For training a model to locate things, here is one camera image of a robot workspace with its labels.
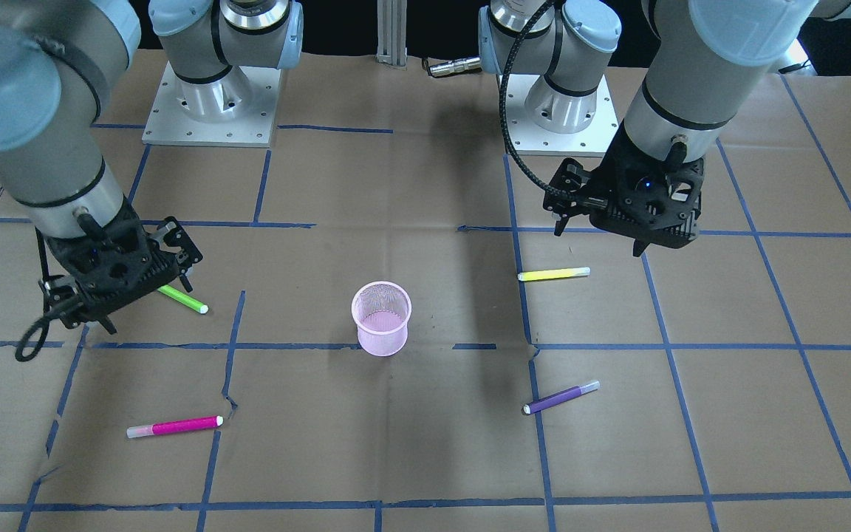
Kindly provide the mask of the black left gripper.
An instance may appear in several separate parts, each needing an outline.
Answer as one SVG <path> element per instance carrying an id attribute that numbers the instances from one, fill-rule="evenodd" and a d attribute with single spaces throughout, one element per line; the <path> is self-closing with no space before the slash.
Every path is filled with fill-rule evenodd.
<path id="1" fill-rule="evenodd" d="M 565 158 L 544 188 L 553 235 L 563 235 L 574 216 L 587 215 L 594 227 L 633 239 L 633 257 L 651 245 L 679 249 L 698 238 L 705 158 L 690 154 L 683 134 L 662 147 L 659 159 L 645 154 L 620 128 L 594 171 Z"/>

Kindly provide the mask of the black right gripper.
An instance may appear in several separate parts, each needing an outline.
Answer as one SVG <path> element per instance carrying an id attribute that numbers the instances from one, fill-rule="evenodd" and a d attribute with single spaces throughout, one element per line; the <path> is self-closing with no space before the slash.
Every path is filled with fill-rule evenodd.
<path id="1" fill-rule="evenodd" d="M 75 218 L 84 235 L 74 239 L 45 236 L 47 248 L 66 270 L 65 276 L 41 280 L 48 316 L 67 329 L 99 323 L 109 335 L 117 329 L 109 314 L 178 279 L 186 293 L 193 266 L 202 252 L 175 216 L 152 232 L 145 230 L 129 201 L 101 227 L 91 215 Z"/>

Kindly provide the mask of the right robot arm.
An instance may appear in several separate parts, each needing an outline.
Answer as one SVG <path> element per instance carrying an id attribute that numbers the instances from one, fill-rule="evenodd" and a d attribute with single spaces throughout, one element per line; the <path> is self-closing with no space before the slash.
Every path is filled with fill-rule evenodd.
<path id="1" fill-rule="evenodd" d="M 300 60 L 296 1 L 151 1 L 148 14 L 193 119 L 249 106 L 243 67 Z M 0 184 L 66 270 L 43 276 L 33 331 L 58 319 L 115 333 L 112 313 L 202 260 L 172 216 L 144 229 L 90 132 L 141 37 L 129 1 L 0 1 Z"/>

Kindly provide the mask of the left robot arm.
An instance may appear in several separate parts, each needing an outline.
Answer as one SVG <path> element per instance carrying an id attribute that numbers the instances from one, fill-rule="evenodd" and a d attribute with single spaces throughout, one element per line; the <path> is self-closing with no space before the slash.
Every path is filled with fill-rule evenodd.
<path id="1" fill-rule="evenodd" d="M 706 152 L 806 20 L 851 19 L 851 1 L 645 1 L 642 10 L 660 47 L 601 164 L 587 171 L 564 159 L 549 182 L 511 138 L 510 77 L 536 75 L 526 108 L 542 128 L 586 128 L 621 20 L 601 1 L 493 1 L 479 11 L 479 57 L 500 78 L 505 147 L 543 189 L 555 236 L 587 215 L 634 240 L 634 256 L 697 238 Z"/>

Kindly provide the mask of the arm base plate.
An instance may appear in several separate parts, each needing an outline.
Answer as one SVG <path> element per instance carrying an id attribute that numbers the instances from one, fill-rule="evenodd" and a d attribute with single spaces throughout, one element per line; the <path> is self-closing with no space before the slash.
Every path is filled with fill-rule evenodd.
<path id="1" fill-rule="evenodd" d="M 166 65 L 142 141 L 171 147 L 269 148 L 284 71 L 234 67 L 225 77 L 192 84 Z"/>
<path id="2" fill-rule="evenodd" d="M 507 131 L 518 154 L 601 157 L 618 130 L 605 78 L 587 95 L 568 95 L 544 75 L 511 74 Z"/>

